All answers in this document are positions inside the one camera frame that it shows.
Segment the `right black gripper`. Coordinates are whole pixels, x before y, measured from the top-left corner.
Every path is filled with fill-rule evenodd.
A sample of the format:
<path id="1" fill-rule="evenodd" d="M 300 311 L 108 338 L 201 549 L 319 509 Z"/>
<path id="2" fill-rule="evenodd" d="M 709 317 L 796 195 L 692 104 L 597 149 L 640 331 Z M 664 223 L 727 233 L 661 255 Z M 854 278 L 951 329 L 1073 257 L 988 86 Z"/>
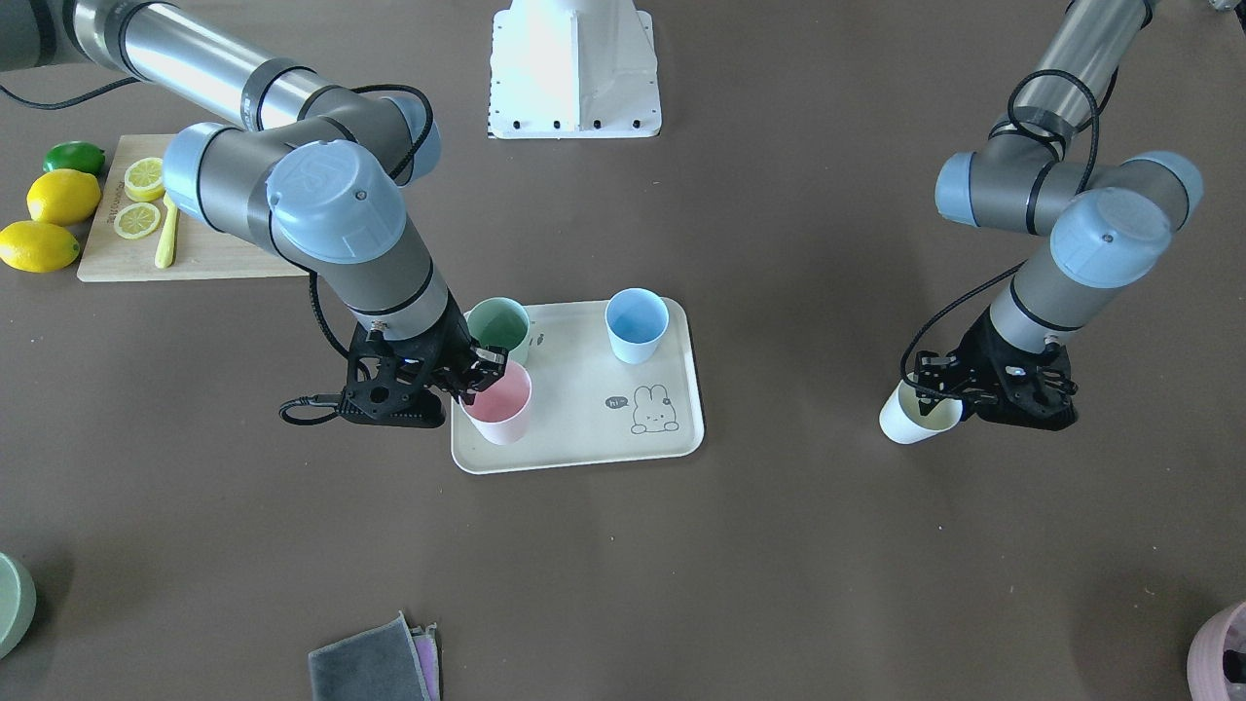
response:
<path id="1" fill-rule="evenodd" d="M 339 417 L 356 425 L 437 427 L 446 410 L 437 390 L 472 405 L 506 374 L 506 347 L 480 347 L 454 298 L 426 332 L 391 341 L 358 324 L 348 347 Z"/>

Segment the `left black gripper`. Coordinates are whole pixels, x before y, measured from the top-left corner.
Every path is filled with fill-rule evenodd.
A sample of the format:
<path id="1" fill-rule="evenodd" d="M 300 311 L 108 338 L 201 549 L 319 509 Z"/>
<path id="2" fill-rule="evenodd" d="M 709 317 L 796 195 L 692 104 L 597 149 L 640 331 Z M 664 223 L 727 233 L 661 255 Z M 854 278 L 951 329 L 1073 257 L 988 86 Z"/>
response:
<path id="1" fill-rule="evenodd" d="M 951 403 L 946 416 L 953 422 L 978 416 L 988 423 L 1057 431 L 1079 417 L 1065 347 L 1049 342 L 1040 354 L 1029 354 L 1011 346 L 988 313 L 949 354 L 917 354 L 915 390 L 922 417 L 943 402 Z"/>

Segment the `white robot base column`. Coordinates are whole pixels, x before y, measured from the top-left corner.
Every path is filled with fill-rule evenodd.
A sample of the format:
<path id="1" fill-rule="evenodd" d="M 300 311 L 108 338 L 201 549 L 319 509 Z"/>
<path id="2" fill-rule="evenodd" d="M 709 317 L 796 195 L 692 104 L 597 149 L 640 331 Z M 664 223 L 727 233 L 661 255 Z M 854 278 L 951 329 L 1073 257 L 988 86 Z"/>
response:
<path id="1" fill-rule="evenodd" d="M 632 1 L 513 1 L 493 14 L 487 133 L 621 139 L 660 133 L 654 22 Z"/>

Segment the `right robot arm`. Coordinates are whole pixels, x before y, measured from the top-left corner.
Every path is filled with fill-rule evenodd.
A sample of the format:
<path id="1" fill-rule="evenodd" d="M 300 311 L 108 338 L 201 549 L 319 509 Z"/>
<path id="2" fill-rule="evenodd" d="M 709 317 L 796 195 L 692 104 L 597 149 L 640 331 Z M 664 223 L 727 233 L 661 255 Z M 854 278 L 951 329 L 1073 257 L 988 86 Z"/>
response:
<path id="1" fill-rule="evenodd" d="M 508 354 L 472 337 L 411 222 L 401 188 L 434 169 L 427 98 L 401 85 L 344 88 L 167 1 L 5 1 L 2 70 L 92 62 L 164 86 L 221 117 L 174 136 L 164 187 L 174 207 L 325 281 L 354 314 L 338 393 L 323 408 L 356 425 L 437 427 L 442 395 L 470 405 Z"/>

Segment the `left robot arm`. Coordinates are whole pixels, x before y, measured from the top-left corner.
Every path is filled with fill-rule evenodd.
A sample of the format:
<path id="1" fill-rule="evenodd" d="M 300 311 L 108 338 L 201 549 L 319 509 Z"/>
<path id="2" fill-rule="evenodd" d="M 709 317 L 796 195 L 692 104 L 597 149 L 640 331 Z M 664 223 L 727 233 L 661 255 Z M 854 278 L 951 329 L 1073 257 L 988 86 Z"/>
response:
<path id="1" fill-rule="evenodd" d="M 1028 261 L 948 354 L 905 351 L 898 396 L 913 421 L 946 430 L 969 417 L 1064 430 L 1077 421 L 1068 342 L 1121 289 L 1146 276 L 1197 208 L 1191 161 L 1153 151 L 1120 166 L 1068 163 L 1077 136 L 1098 142 L 1118 64 L 1153 1 L 1073 1 L 1040 65 L 1011 93 L 976 152 L 939 171 L 934 204 L 962 225 L 1040 237 Z"/>

